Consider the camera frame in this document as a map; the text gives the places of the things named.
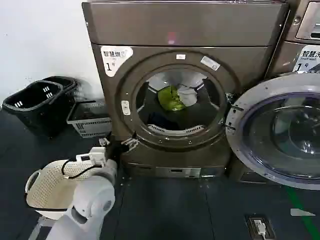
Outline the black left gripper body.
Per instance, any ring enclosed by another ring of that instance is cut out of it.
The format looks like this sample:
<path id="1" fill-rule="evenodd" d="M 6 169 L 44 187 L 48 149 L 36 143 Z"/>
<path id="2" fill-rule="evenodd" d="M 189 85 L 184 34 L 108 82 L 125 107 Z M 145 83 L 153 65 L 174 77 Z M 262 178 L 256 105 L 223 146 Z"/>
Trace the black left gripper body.
<path id="1" fill-rule="evenodd" d="M 113 160 L 116 163 L 120 163 L 121 154 L 128 151 L 128 146 L 120 141 L 111 142 L 106 148 L 107 159 Z"/>

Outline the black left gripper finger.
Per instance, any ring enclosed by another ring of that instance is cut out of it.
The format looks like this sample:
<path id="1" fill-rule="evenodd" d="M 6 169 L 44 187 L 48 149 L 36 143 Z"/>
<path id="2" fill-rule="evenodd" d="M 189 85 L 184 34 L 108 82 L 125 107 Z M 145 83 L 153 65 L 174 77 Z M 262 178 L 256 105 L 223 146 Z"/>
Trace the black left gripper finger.
<path id="1" fill-rule="evenodd" d="M 98 142 L 101 147 L 107 147 L 111 144 L 111 141 L 110 141 L 111 135 L 112 135 L 112 133 L 109 132 L 107 136 L 104 136 L 104 137 L 98 139 Z"/>
<path id="2" fill-rule="evenodd" d="M 121 151 L 122 152 L 130 152 L 134 148 L 136 148 L 139 144 L 139 140 L 137 138 L 137 133 L 134 132 L 131 137 L 121 142 Z"/>

